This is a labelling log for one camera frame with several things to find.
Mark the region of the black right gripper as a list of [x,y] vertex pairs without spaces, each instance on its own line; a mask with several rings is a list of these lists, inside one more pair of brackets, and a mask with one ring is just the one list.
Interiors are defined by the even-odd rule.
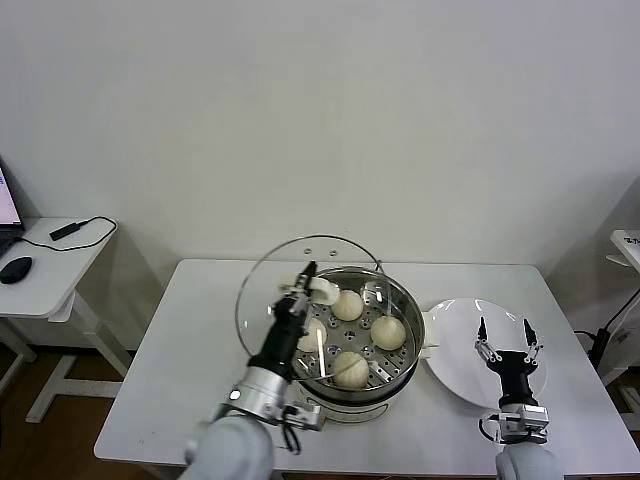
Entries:
[[498,401],[500,407],[513,404],[538,406],[533,397],[528,377],[537,369],[537,356],[543,349],[538,342],[537,334],[530,322],[524,318],[524,333],[528,346],[527,354],[521,351],[496,351],[488,341],[485,318],[480,317],[480,325],[474,347],[487,367],[500,378],[502,396]]

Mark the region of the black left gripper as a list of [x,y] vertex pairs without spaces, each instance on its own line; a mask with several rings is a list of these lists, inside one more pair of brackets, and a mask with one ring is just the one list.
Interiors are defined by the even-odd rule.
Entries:
[[293,359],[299,339],[304,335],[312,295],[311,283],[317,273],[317,262],[310,261],[299,273],[282,277],[278,290],[282,294],[291,292],[278,300],[273,308],[274,323],[268,331],[258,354],[252,356],[249,367],[262,368],[275,374],[292,374]]

